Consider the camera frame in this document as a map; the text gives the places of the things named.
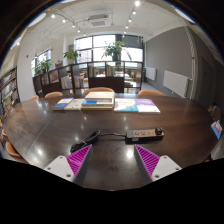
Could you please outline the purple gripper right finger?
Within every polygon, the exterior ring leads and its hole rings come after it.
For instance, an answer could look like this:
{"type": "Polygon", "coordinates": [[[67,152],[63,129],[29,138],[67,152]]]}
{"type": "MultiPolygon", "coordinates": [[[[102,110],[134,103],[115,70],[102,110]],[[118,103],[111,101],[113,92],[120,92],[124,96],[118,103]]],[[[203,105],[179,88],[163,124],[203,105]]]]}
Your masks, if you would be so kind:
{"type": "Polygon", "coordinates": [[[168,155],[158,156],[139,145],[134,146],[134,156],[144,182],[154,182],[181,170],[168,155]]]}

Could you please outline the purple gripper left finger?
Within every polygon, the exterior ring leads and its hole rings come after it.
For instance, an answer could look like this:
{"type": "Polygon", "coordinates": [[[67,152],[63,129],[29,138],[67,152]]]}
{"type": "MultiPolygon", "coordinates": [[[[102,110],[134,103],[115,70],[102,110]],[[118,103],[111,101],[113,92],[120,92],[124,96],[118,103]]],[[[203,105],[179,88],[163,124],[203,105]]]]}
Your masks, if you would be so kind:
{"type": "Polygon", "coordinates": [[[58,156],[45,170],[70,182],[81,182],[92,156],[92,145],[85,146],[71,155],[58,156]]]}

